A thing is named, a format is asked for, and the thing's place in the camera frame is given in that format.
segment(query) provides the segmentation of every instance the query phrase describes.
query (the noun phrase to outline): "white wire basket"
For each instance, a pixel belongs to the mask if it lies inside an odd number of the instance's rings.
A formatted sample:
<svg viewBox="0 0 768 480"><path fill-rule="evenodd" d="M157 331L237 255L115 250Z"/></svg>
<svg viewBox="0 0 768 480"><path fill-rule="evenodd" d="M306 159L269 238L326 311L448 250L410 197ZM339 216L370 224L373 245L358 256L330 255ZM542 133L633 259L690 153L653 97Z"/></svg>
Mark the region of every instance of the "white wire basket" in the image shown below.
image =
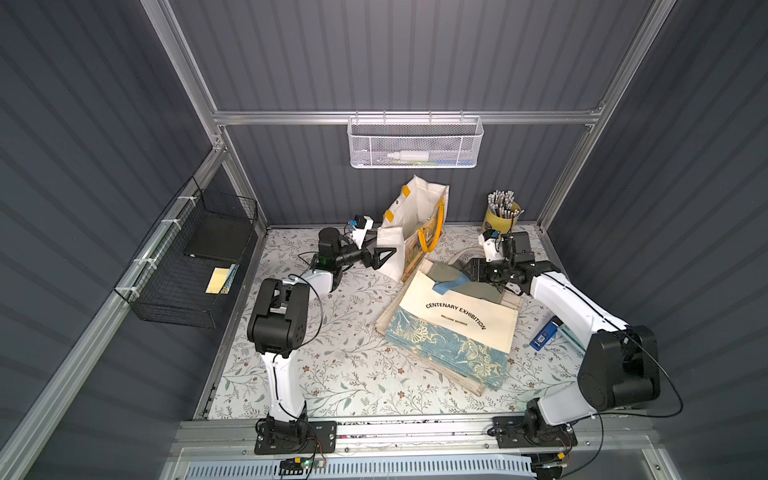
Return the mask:
<svg viewBox="0 0 768 480"><path fill-rule="evenodd" d="M380 114L349 118L354 168L473 168L483 129L480 117Z"/></svg>

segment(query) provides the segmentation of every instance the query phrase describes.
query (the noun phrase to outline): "white shopping bag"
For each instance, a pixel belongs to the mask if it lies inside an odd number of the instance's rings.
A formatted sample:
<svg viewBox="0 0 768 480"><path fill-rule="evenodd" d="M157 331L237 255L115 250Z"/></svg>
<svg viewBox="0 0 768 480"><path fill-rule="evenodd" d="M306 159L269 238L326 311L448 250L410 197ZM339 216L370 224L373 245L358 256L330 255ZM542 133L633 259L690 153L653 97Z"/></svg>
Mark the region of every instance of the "white shopping bag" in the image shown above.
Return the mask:
<svg viewBox="0 0 768 480"><path fill-rule="evenodd" d="M435 249L448 212L448 185L430 184L416 175L384 213L376 233L377 247L397 251L378 270L405 282L426 253Z"/></svg>

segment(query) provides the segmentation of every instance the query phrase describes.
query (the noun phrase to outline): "yellow cup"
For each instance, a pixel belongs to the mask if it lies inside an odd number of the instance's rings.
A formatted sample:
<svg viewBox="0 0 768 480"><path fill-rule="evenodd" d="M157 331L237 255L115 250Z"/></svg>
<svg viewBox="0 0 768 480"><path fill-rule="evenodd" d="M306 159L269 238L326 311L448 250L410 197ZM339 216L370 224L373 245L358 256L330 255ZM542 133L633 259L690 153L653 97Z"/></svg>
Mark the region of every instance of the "yellow cup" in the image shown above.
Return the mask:
<svg viewBox="0 0 768 480"><path fill-rule="evenodd" d="M520 206L516 202L512 203L512 211L520 210ZM501 218L491 212L489 207L485 211L485 223L483 227L485 230L498 230L499 233L509 233L515 228L515 224L518 222L517 218Z"/></svg>

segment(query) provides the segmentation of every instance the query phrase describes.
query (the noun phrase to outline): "floral tablecloth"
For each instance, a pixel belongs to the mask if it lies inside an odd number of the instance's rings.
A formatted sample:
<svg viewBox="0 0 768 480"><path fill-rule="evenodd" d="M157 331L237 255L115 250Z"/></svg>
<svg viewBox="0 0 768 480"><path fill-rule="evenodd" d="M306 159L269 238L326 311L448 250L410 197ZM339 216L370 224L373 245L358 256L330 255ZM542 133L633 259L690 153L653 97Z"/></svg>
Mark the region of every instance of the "floral tablecloth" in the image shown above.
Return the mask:
<svg viewBox="0 0 768 480"><path fill-rule="evenodd" d="M517 229L529 232L536 259L545 260L536 227ZM318 231L270 230L209 419L266 415L266 372L245 329L261 281L301 273L306 264L296 255L316 250ZM460 250L477 245L479 232L480 227L446 227L433 254L448 261ZM535 396L575 381L581 354L560 333L540 352L528 345L552 312L526 296L504 384L498 391L487 389L479 397L466 392L376 332L376 319L401 288L402 284L356 264L344 274L339 288L322 298L326 322L317 339L299 351L300 384L310 416L519 411ZM317 301L310 304L309 315L308 336L318 326Z"/></svg>

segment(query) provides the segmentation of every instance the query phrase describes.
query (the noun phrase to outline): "gray corrugated wall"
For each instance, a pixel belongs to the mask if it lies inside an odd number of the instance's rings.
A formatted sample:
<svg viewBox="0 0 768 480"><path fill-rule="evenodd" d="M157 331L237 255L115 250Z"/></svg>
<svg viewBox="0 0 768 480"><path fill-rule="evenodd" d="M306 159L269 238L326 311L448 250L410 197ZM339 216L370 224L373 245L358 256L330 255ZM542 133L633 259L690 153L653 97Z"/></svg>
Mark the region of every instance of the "gray corrugated wall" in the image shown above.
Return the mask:
<svg viewBox="0 0 768 480"><path fill-rule="evenodd" d="M220 111L597 107L649 0L172 1ZM342 127L230 127L271 224L377 221L419 174L450 221L496 188L541 212L581 127L486 126L471 170L350 167Z"/></svg>
<svg viewBox="0 0 768 480"><path fill-rule="evenodd" d="M649 0L173 0L219 110L597 106Z"/></svg>
<svg viewBox="0 0 768 480"><path fill-rule="evenodd" d="M535 220L584 132L581 125L489 125L469 169L363 170L349 165L341 126L228 127L271 224L382 221L413 175L451 186L448 221L480 221L488 192L512 189Z"/></svg>
<svg viewBox="0 0 768 480"><path fill-rule="evenodd" d="M768 474L767 105L768 2L678 2L550 229L577 286L656 333L686 478Z"/></svg>
<svg viewBox="0 0 768 480"><path fill-rule="evenodd" d="M2 2L0 71L1 445L210 144L138 2ZM28 478L153 478L220 334L129 316Z"/></svg>

